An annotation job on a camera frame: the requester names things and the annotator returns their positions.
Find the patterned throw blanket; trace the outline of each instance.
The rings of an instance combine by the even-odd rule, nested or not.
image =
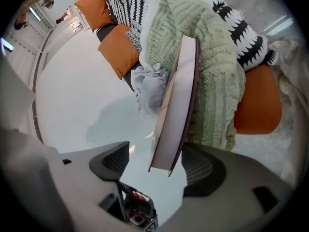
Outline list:
[[[111,14],[118,23],[131,29],[127,36],[134,49],[141,51],[140,32],[149,0],[106,0]],[[243,19],[241,13],[229,7],[224,0],[202,0],[210,5],[225,23],[229,35],[234,42],[239,64],[248,71],[259,64],[273,65],[278,59],[275,51],[268,49],[268,40],[257,34]]]
[[[201,0],[149,0],[140,63],[170,70],[182,35],[200,43],[199,77],[187,141],[231,150],[245,75],[223,20]]]

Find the book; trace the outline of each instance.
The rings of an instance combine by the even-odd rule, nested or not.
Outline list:
[[[179,44],[151,144],[149,169],[171,175],[181,153],[193,112],[198,78],[198,40],[183,36]]]

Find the black and white blanket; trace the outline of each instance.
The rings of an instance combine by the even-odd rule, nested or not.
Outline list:
[[[257,34],[243,19],[241,13],[229,7],[224,0],[203,0],[226,22],[235,44],[237,60],[248,71],[260,64],[273,65],[278,59],[275,51],[268,49],[268,40]],[[140,32],[148,0],[106,0],[110,13],[115,15],[117,22],[130,27],[127,36],[134,49],[141,51]]]

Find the textured green blanket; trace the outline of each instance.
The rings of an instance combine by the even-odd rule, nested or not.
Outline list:
[[[224,22],[209,5],[201,0],[149,0],[140,62],[162,63],[170,70],[183,34],[200,41],[200,73],[187,141],[231,150],[245,75]]]

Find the orange pillow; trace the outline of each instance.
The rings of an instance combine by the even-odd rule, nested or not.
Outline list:
[[[282,110],[278,86],[267,65],[246,72],[246,89],[235,112],[238,134],[268,134],[279,125]]]
[[[79,0],[75,5],[84,14],[92,31],[114,23],[105,0]]]
[[[98,47],[120,80],[139,61],[139,52],[132,48],[131,40],[125,35],[129,30],[126,25],[117,25]]]

